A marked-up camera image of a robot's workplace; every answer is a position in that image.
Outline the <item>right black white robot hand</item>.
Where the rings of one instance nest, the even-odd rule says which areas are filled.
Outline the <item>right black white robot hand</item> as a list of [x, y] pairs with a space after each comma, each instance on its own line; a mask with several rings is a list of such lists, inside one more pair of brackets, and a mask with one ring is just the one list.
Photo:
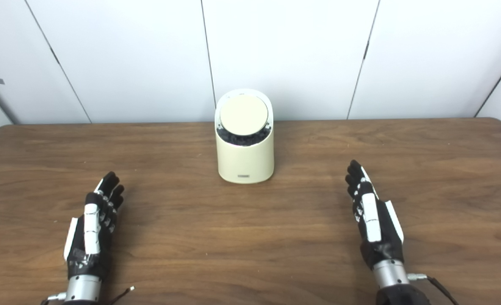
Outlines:
[[404, 262], [404, 233], [391, 201], [382, 201], [364, 167], [351, 160], [345, 181], [352, 213], [361, 236], [360, 252], [366, 265], [385, 260]]

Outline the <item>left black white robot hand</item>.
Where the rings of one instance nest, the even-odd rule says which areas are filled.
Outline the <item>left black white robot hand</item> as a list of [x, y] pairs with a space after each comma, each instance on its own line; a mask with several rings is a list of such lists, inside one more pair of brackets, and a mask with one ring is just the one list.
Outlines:
[[115, 172], [108, 172], [85, 196], [83, 214], [72, 218], [64, 246], [68, 279], [84, 275], [107, 278], [113, 262], [113, 232], [124, 190]]

